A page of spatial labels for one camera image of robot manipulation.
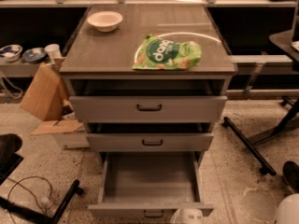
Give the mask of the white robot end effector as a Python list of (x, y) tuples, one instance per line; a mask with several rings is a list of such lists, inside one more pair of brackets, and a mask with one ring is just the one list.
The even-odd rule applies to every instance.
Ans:
[(203, 224), (203, 212), (200, 209), (178, 209), (170, 219), (171, 224)]

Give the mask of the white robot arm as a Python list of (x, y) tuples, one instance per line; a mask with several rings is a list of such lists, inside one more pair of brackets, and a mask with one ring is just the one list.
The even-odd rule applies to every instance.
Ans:
[[(192, 208), (178, 209), (170, 218), (170, 224), (203, 224), (203, 212)], [(284, 198), (279, 204), (274, 224), (299, 224), (298, 193)]]

